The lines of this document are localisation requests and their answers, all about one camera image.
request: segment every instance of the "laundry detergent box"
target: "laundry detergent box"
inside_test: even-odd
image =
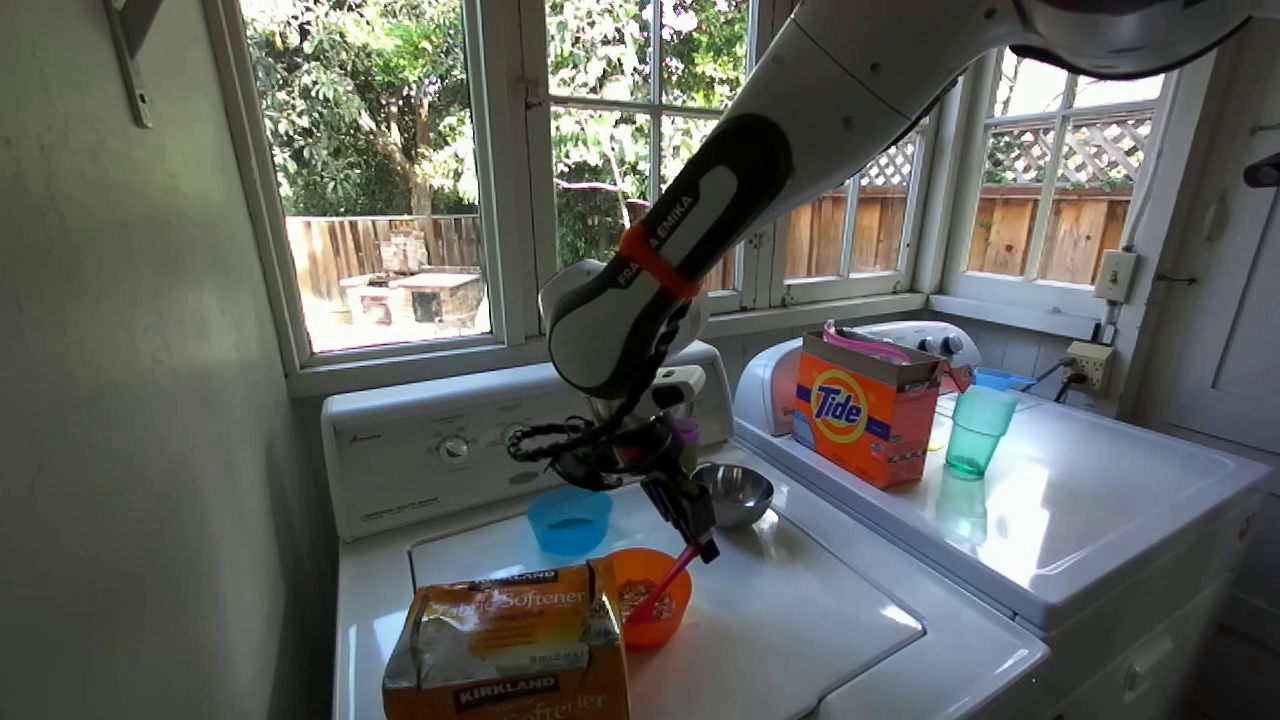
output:
[[[628,660],[596,568],[416,588],[384,668],[384,712],[624,720]]]
[[[896,488],[924,476],[940,360],[824,328],[800,344],[792,436],[852,476]]]

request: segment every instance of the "green cup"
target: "green cup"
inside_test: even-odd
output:
[[[972,384],[952,412],[948,476],[984,480],[1012,420],[1012,392]]]

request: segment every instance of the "washing machine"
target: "washing machine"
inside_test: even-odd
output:
[[[952,324],[868,336],[972,352]],[[1048,660],[1028,716],[1176,712],[1272,468],[1020,396],[984,484],[968,484],[944,472],[952,396],[940,396],[924,480],[880,492],[792,432],[796,356],[800,340],[784,340],[748,360],[740,448],[1036,632]]]
[[[692,564],[680,632],[656,652],[628,652],[632,716],[1028,716],[1048,656],[1032,628],[736,444],[716,348],[696,344],[672,364],[704,372],[696,464],[748,464],[776,492],[752,528],[716,532],[712,564]],[[340,528],[332,716],[384,716],[384,668],[416,584],[540,572],[612,548],[680,552],[640,488],[612,492],[612,524],[588,556],[540,552],[524,508],[560,476],[512,464],[508,440],[584,412],[588,400],[548,364],[324,404]]]

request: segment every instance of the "orange bowl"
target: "orange bowl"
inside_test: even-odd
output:
[[[692,596],[692,576],[680,572],[668,592],[652,604],[652,612],[640,612],[636,620],[632,608],[644,604],[648,592],[676,568],[676,556],[652,552],[652,548],[624,548],[608,552],[600,560],[600,588],[616,612],[616,624],[624,628],[628,648],[660,648],[676,636],[688,596]]]

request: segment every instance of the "blue plastic cup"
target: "blue plastic cup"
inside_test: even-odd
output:
[[[948,476],[984,480],[1008,432],[1016,396],[972,384],[952,412]]]
[[[544,552],[584,556],[608,532],[612,500],[584,488],[552,488],[528,504],[532,536]]]

